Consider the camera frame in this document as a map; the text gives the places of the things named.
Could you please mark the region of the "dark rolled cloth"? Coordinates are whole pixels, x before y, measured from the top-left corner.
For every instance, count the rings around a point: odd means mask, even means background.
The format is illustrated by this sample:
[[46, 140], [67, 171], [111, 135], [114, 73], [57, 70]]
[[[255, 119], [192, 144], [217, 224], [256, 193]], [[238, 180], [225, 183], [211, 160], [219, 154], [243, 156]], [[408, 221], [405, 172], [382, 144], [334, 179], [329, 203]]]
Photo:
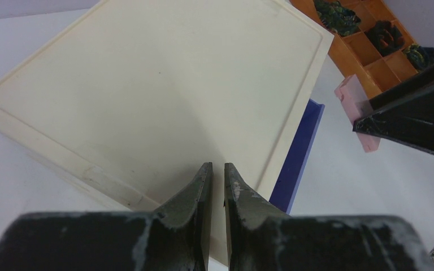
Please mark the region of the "dark rolled cloth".
[[434, 64], [434, 47], [423, 47], [414, 43], [405, 48], [403, 53], [418, 72]]
[[379, 20], [365, 31], [366, 37], [381, 56], [387, 56], [403, 48], [404, 37], [400, 30], [390, 21]]
[[331, 32], [346, 37], [359, 31], [361, 19], [339, 1], [314, 1], [314, 6], [321, 23]]

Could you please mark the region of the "orange wooden compartment tray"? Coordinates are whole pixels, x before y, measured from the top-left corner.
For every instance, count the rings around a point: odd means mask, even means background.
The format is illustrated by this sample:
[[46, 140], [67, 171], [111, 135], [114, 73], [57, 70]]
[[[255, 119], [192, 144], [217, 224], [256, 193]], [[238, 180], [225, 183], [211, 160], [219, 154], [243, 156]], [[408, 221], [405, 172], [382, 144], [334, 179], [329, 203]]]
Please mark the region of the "orange wooden compartment tray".
[[[373, 98], [418, 73], [403, 53], [415, 40], [384, 1], [354, 0], [340, 3], [362, 20], [358, 30], [349, 36], [341, 37], [335, 33], [328, 52], [345, 77], [357, 75], [367, 96]], [[390, 21], [401, 32], [404, 40], [401, 49], [387, 56], [378, 52], [366, 36], [366, 31], [378, 21]]]

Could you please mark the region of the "dark rolled cloth left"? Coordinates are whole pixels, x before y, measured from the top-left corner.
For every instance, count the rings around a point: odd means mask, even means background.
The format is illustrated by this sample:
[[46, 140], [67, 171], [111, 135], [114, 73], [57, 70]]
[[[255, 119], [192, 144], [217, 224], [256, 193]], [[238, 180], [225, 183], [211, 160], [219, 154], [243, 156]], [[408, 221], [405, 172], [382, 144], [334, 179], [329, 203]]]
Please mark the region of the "dark rolled cloth left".
[[346, 37], [359, 31], [361, 19], [339, 1], [314, 1], [314, 6], [321, 23], [331, 32]]

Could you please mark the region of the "purple wide drawer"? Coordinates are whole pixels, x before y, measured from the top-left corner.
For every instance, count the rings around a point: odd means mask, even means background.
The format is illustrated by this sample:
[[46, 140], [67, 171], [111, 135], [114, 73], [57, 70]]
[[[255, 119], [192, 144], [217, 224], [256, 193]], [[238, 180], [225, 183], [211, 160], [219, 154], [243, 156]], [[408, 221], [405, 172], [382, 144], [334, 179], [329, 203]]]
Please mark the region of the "purple wide drawer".
[[325, 105], [308, 101], [269, 202], [290, 214]]

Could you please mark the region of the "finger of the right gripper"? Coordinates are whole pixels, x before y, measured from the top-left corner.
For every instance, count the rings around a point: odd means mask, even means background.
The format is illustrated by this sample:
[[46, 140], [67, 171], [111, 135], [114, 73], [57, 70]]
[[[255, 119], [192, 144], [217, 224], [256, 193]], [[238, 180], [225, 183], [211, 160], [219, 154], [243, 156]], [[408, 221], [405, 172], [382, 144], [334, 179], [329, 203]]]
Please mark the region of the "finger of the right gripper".
[[353, 130], [434, 155], [434, 85], [356, 120]]
[[434, 84], [434, 64], [424, 69], [422, 72], [410, 77], [402, 83], [382, 92], [381, 94], [369, 100], [370, 105], [374, 110], [377, 110], [384, 105], [406, 97], [419, 89], [431, 86]]

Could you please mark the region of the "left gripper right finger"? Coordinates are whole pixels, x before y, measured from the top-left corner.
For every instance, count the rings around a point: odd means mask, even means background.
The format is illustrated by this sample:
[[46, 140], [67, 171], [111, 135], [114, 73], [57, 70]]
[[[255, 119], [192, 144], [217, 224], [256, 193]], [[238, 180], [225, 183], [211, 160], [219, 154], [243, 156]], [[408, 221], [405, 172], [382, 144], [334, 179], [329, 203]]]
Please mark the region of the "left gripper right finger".
[[303, 216], [279, 210], [224, 166], [230, 270], [434, 270], [398, 216]]

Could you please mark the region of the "dark rolled cloth front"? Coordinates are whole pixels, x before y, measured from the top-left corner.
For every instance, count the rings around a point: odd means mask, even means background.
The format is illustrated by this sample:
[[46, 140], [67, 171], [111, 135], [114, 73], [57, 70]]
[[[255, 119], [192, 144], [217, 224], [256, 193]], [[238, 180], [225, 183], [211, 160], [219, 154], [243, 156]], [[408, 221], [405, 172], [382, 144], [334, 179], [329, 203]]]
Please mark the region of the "dark rolled cloth front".
[[434, 47], [423, 47], [414, 43], [405, 48], [403, 53], [418, 72], [434, 64]]

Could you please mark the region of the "dark rolled cloth middle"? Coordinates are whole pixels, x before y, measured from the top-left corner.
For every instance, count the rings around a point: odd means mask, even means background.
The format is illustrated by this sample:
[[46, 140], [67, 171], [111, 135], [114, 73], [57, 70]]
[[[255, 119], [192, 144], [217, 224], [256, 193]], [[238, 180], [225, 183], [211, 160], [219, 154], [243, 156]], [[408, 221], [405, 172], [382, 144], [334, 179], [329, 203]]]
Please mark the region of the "dark rolled cloth middle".
[[387, 56], [403, 48], [404, 37], [400, 30], [390, 21], [379, 20], [365, 31], [366, 37], [381, 56]]

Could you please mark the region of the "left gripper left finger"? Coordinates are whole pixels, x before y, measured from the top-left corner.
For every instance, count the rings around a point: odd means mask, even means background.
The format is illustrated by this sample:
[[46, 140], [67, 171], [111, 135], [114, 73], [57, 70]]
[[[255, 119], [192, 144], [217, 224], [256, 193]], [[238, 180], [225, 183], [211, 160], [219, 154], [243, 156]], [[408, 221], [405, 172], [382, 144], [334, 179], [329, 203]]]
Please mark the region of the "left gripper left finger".
[[206, 270], [213, 168], [151, 212], [36, 212], [0, 239], [0, 270]]

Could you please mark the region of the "cream drawer organizer cabinet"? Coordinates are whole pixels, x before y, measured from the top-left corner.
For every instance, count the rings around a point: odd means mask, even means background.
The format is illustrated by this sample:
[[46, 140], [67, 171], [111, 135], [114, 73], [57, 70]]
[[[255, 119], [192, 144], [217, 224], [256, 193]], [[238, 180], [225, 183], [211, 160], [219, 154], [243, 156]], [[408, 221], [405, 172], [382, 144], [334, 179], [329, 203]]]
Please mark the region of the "cream drawer organizer cabinet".
[[268, 199], [333, 35], [286, 1], [102, 1], [0, 79], [0, 132], [90, 194], [151, 211], [224, 165]]

